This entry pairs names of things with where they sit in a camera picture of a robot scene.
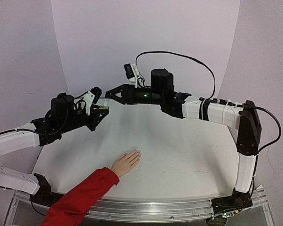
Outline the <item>red sleeved forearm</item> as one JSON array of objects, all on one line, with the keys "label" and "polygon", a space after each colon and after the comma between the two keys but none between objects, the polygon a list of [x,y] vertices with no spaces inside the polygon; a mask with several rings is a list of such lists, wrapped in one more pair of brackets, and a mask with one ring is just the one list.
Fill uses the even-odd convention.
[{"label": "red sleeved forearm", "polygon": [[118,183],[112,170],[97,169],[49,208],[42,225],[78,226],[89,208]]}]

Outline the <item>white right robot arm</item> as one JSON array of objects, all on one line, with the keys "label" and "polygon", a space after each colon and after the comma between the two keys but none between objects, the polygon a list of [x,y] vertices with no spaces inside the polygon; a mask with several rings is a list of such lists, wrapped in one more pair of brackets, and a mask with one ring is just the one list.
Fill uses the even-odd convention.
[{"label": "white right robot arm", "polygon": [[173,74],[166,69],[151,71],[149,88],[123,84],[107,91],[105,97],[123,105],[159,105],[162,112],[175,118],[199,119],[238,130],[236,147],[239,163],[235,191],[249,192],[261,135],[261,124],[252,101],[239,105],[226,100],[197,98],[189,93],[176,92]]}]

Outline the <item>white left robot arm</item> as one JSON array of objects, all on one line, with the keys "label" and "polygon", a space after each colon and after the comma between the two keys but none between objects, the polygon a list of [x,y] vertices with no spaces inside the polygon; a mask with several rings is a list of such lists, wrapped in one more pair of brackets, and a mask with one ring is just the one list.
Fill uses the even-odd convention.
[{"label": "white left robot arm", "polygon": [[[60,93],[51,100],[43,118],[0,132],[0,157],[15,151],[42,147],[60,140],[64,133],[86,126],[95,131],[109,114],[109,101],[99,102],[100,92],[87,91],[79,97]],[[0,187],[35,195],[47,183],[40,175],[27,174],[0,164]]]}]

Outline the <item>yellow nail polish bottle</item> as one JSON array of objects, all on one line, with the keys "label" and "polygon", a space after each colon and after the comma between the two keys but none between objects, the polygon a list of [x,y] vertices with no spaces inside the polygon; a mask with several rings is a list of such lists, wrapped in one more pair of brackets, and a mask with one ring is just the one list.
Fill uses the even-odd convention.
[{"label": "yellow nail polish bottle", "polygon": [[108,111],[108,110],[109,110],[109,107],[108,107],[108,106],[101,105],[99,109],[100,109],[100,110]]}]

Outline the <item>mannequin hand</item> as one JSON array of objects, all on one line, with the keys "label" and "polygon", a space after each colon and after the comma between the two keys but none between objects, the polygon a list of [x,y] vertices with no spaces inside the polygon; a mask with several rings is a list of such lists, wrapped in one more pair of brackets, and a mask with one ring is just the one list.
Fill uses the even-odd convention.
[{"label": "mannequin hand", "polygon": [[116,174],[118,178],[130,172],[140,161],[141,152],[133,150],[130,153],[123,154],[118,157],[112,164],[111,171]]}]

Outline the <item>white nail polish cap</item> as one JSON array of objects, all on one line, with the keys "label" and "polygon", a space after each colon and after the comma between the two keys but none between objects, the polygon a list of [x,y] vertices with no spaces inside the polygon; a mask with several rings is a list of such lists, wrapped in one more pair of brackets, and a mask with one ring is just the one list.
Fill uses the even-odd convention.
[{"label": "white nail polish cap", "polygon": [[110,99],[109,99],[109,98],[106,98],[105,101],[104,101],[103,106],[104,106],[104,107],[109,107],[109,101],[110,101]]}]

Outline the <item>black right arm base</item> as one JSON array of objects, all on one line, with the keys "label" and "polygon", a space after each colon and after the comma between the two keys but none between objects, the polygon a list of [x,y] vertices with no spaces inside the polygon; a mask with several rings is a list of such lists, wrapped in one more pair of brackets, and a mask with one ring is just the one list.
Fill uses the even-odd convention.
[{"label": "black right arm base", "polygon": [[213,215],[218,216],[223,213],[243,210],[252,206],[252,195],[250,192],[242,193],[233,189],[230,196],[212,199]]}]

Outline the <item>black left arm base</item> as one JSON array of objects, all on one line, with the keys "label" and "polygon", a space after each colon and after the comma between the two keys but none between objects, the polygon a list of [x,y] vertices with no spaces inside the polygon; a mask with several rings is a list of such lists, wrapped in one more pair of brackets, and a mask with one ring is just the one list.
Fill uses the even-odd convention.
[{"label": "black left arm base", "polygon": [[63,195],[59,193],[52,192],[51,185],[48,183],[46,178],[41,175],[34,173],[33,174],[37,180],[39,189],[36,194],[30,195],[30,200],[33,203],[40,204],[43,206],[51,207],[54,203],[56,203]]}]

